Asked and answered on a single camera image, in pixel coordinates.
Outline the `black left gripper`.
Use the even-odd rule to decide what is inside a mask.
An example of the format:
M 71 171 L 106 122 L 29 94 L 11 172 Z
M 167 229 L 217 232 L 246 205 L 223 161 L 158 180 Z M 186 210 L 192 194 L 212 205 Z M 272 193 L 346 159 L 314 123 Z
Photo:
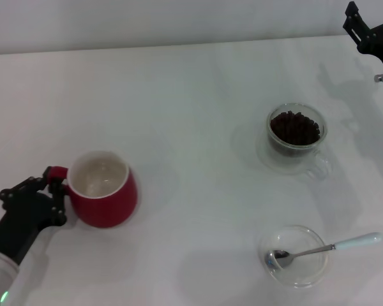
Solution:
M 40 231 L 50 226 L 63 226 L 66 221 L 64 199 L 66 187 L 53 180 L 47 196 L 43 191 L 49 184 L 48 166 L 41 177 L 28 177 L 9 189 L 0 191 L 5 211 L 0 220 L 0 253 L 20 265 Z

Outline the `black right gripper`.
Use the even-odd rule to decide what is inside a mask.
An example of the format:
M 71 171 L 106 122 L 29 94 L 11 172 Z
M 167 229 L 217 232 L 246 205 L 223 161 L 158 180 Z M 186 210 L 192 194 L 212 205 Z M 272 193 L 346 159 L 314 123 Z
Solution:
M 370 29 L 359 14 L 359 8 L 350 1 L 345 9 L 343 28 L 357 44 L 361 54 L 373 55 L 383 63 L 383 24 Z

